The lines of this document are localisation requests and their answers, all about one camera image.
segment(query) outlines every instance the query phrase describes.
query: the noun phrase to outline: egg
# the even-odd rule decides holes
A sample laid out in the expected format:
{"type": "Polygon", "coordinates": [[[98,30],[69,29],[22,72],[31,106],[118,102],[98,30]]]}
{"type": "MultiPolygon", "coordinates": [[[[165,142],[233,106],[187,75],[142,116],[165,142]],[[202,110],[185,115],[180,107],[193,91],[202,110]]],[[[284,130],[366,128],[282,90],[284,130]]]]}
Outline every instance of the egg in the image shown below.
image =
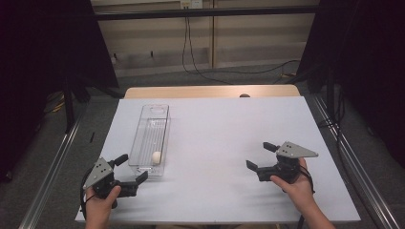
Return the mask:
{"type": "Polygon", "coordinates": [[[152,162],[154,164],[160,164],[160,158],[161,158],[161,152],[160,151],[155,151],[152,154],[152,162]]]}

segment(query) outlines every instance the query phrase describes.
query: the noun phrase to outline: human hand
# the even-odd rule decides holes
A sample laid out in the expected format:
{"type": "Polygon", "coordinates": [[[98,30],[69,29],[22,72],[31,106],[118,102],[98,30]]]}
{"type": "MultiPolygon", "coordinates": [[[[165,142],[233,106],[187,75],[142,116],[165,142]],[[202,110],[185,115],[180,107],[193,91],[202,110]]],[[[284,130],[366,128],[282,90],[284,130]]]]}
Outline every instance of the human hand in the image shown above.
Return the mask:
{"type": "MultiPolygon", "coordinates": [[[[300,165],[307,169],[307,163],[299,158],[300,165]]],[[[313,198],[312,187],[309,179],[300,174],[298,179],[289,184],[277,176],[271,176],[270,180],[282,188],[292,200],[295,208],[301,212],[311,229],[334,229],[335,227],[319,208],[313,198]]]]}
{"type": "MultiPolygon", "coordinates": [[[[303,158],[299,158],[299,162],[302,167],[307,169],[307,163],[303,158]]],[[[313,207],[313,205],[316,205],[309,180],[304,175],[300,174],[298,179],[292,184],[285,182],[277,176],[271,176],[270,180],[288,194],[295,208],[301,213],[307,211],[307,209],[313,207]]]]}
{"type": "Polygon", "coordinates": [[[108,197],[103,199],[95,196],[96,192],[93,187],[86,190],[86,197],[88,199],[86,201],[86,229],[107,228],[111,207],[120,192],[121,187],[115,186],[108,197]]]}

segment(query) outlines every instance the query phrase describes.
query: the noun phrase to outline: white wall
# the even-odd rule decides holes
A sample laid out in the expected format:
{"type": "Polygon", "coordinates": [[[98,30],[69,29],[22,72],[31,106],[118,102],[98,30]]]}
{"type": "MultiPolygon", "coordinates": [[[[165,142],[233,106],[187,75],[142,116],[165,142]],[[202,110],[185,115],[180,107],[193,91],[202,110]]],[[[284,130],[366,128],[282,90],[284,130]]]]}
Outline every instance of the white wall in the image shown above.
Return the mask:
{"type": "MultiPolygon", "coordinates": [[[[204,8],[317,5],[319,0],[204,0],[204,8]]],[[[93,0],[95,12],[177,10],[180,1],[93,0]]],[[[198,68],[282,63],[300,59],[313,14],[190,18],[198,68]]],[[[183,18],[100,21],[117,76],[182,71],[183,18]]],[[[192,69],[188,42],[185,64],[192,69]]]]}

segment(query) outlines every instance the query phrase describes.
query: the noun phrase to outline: transparent box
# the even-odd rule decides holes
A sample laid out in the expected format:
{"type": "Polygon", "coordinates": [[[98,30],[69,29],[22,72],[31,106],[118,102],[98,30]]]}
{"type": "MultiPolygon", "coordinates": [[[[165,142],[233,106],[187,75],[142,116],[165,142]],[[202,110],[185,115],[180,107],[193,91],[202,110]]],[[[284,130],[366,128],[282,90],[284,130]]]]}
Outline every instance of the transparent box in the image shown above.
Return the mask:
{"type": "Polygon", "coordinates": [[[169,137],[169,106],[144,105],[140,115],[128,164],[139,176],[148,171],[149,176],[162,176],[169,137]]]}

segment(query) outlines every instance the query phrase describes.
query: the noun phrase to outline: white tabletop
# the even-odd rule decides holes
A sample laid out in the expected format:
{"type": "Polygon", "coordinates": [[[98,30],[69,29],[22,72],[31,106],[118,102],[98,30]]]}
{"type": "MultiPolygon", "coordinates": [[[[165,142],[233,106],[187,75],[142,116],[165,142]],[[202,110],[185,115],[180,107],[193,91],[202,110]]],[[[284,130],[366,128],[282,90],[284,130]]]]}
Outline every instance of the white tabletop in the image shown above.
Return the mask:
{"type": "MultiPolygon", "coordinates": [[[[168,104],[171,127],[164,175],[139,186],[133,198],[119,198],[111,222],[122,223],[280,223],[299,219],[288,196],[272,182],[259,182],[245,161],[272,166],[267,141],[285,141],[319,154],[307,158],[314,194],[334,222],[360,217],[319,133],[304,97],[122,99],[101,155],[130,154],[141,108],[168,104]]],[[[120,181],[134,180],[124,163],[120,181]]],[[[81,213],[76,220],[83,221],[81,213]]]]}

